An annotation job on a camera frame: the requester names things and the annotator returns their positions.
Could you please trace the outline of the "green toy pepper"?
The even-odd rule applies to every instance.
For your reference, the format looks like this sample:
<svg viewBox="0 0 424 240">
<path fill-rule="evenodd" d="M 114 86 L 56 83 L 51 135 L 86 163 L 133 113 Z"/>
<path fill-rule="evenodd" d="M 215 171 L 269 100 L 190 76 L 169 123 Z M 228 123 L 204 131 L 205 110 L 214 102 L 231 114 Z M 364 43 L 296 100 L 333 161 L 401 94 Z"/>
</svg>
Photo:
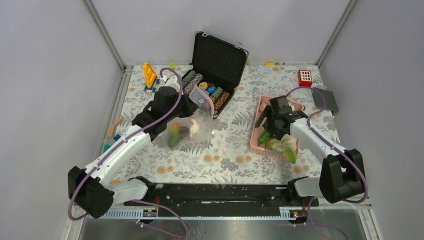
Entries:
<svg viewBox="0 0 424 240">
<path fill-rule="evenodd" d="M 264 131 L 258 138 L 257 138 L 257 146 L 260 147 L 262 144 L 266 142 L 266 140 L 270 137 L 270 133 L 267 131 Z"/>
</svg>

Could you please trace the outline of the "green orange toy mango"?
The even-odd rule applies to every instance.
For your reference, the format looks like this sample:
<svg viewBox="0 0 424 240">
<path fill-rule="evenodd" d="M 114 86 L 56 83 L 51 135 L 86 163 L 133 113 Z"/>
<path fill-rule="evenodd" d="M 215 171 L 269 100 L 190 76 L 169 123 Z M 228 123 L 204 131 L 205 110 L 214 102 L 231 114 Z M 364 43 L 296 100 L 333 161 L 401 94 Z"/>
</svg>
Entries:
<svg viewBox="0 0 424 240">
<path fill-rule="evenodd" d="M 180 123 L 173 123 L 169 128 L 168 128 L 168 147 L 169 148 L 174 148 L 176 147 L 181 140 L 181 135 L 180 135 L 180 128 L 181 128 L 181 124 Z"/>
</svg>

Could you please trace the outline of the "small white toy dumpling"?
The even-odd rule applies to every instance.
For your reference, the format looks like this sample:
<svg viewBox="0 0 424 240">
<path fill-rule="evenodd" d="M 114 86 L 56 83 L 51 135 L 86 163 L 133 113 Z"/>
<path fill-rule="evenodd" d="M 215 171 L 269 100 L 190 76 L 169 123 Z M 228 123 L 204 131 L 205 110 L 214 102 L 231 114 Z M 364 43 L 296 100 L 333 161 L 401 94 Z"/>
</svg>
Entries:
<svg viewBox="0 0 424 240">
<path fill-rule="evenodd" d="M 190 129 L 189 136 L 190 136 L 190 138 L 193 138 L 199 132 L 201 125 L 195 119 L 191 119 L 190 121 L 191 121 L 192 125 L 189 128 Z"/>
</svg>

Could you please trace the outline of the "clear pink zip top bag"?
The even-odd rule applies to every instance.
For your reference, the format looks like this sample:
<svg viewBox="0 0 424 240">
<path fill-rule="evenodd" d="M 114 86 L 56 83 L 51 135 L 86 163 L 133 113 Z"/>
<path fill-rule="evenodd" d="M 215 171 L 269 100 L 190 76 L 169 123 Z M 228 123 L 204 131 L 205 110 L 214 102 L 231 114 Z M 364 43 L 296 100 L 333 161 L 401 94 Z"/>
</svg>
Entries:
<svg viewBox="0 0 424 240">
<path fill-rule="evenodd" d="M 211 140 L 214 137 L 214 104 L 206 90 L 194 86 L 189 94 L 191 103 L 197 109 L 187 117 L 176 117 L 167 124 L 164 134 L 167 146 L 171 149 L 190 143 Z"/>
</svg>

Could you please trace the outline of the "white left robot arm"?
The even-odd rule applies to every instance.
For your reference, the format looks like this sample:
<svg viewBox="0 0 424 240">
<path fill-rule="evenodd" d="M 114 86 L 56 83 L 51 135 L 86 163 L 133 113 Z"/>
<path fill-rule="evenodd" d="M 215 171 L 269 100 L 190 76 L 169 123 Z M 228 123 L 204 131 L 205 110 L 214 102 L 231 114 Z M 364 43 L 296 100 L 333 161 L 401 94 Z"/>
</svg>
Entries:
<svg viewBox="0 0 424 240">
<path fill-rule="evenodd" d="M 138 200 L 148 206 L 155 200 L 155 192 L 142 177 L 112 185 L 117 172 L 143 147 L 151 142 L 176 118 L 192 116 L 198 106 L 184 90 L 161 87 L 144 109 L 132 120 L 126 132 L 102 155 L 83 168 L 74 166 L 67 174 L 68 217 L 77 204 L 95 219 L 102 217 L 113 205 Z"/>
</svg>

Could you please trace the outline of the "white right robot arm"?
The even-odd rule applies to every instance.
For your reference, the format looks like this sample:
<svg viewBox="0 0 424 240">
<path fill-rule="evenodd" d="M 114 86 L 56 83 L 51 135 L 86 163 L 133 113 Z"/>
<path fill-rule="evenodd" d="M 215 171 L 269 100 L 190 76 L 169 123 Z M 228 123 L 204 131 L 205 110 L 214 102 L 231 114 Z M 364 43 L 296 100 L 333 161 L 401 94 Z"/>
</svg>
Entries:
<svg viewBox="0 0 424 240">
<path fill-rule="evenodd" d="M 296 178 L 288 183 L 286 198 L 291 205 L 299 206 L 307 197 L 324 198 L 329 203 L 361 203 L 368 197 L 361 153 L 324 136 L 307 114 L 292 109 L 285 95 L 271 98 L 264 107 L 257 108 L 254 128 L 262 134 L 256 140 L 257 146 L 290 135 L 321 163 L 320 176 Z"/>
</svg>

